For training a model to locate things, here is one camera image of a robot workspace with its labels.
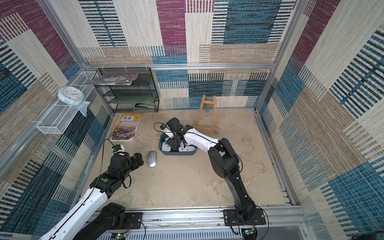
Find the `teal storage box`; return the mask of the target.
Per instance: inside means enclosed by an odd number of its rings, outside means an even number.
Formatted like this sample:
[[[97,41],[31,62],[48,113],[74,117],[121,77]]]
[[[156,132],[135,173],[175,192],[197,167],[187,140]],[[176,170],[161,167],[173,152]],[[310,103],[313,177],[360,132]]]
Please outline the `teal storage box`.
[[[184,147],[182,145],[183,142],[180,143],[180,146],[176,149],[173,150],[168,144],[167,140],[170,137],[162,133],[159,141],[159,150],[166,156],[191,156],[194,155],[197,151],[197,148],[192,145],[187,145]]]

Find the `white slim mouse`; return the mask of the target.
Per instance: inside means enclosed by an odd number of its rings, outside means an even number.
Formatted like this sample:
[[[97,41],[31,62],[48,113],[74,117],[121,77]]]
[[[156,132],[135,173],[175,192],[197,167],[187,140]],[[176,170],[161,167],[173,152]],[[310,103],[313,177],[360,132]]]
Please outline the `white slim mouse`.
[[[185,147],[179,147],[179,152],[193,152],[196,150],[195,146],[187,145]]]

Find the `silver mouse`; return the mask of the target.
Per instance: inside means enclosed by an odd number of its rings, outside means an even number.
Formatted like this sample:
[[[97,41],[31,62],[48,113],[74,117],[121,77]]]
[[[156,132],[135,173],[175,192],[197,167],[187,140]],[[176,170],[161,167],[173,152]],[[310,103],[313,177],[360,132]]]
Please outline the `silver mouse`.
[[[149,151],[147,154],[147,166],[153,168],[157,165],[157,152]]]

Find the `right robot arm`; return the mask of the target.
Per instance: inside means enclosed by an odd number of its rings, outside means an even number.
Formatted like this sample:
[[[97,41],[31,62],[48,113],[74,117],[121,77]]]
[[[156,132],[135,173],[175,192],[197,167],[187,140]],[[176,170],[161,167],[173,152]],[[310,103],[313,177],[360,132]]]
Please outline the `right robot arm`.
[[[168,135],[167,144],[173,150],[183,143],[185,146],[193,145],[206,152],[214,172],[226,181],[232,193],[238,218],[244,223],[254,219],[257,207],[242,181],[239,166],[241,160],[226,138],[210,138],[190,125],[183,126],[177,118],[161,124],[160,129]]]

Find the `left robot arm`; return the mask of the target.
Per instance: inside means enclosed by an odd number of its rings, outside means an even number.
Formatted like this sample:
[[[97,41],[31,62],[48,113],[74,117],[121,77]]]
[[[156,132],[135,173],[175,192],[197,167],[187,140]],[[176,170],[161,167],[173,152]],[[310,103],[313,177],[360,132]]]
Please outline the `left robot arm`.
[[[117,151],[108,170],[91,183],[81,200],[41,240],[73,240],[84,224],[122,185],[130,172],[144,164],[142,154]]]

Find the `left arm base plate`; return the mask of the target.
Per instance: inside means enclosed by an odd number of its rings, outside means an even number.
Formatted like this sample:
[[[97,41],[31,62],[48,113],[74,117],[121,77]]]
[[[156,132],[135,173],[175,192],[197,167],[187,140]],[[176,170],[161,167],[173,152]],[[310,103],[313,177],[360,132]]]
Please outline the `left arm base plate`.
[[[141,228],[142,212],[126,213],[126,221],[122,229],[138,230]]]

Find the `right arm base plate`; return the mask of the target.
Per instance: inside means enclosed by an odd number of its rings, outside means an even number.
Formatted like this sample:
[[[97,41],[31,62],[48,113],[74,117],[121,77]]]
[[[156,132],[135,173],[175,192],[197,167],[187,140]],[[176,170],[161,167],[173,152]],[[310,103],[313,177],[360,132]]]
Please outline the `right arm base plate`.
[[[249,218],[240,214],[235,209],[223,210],[225,226],[247,226],[247,225],[266,225],[266,214],[261,208],[256,208]]]

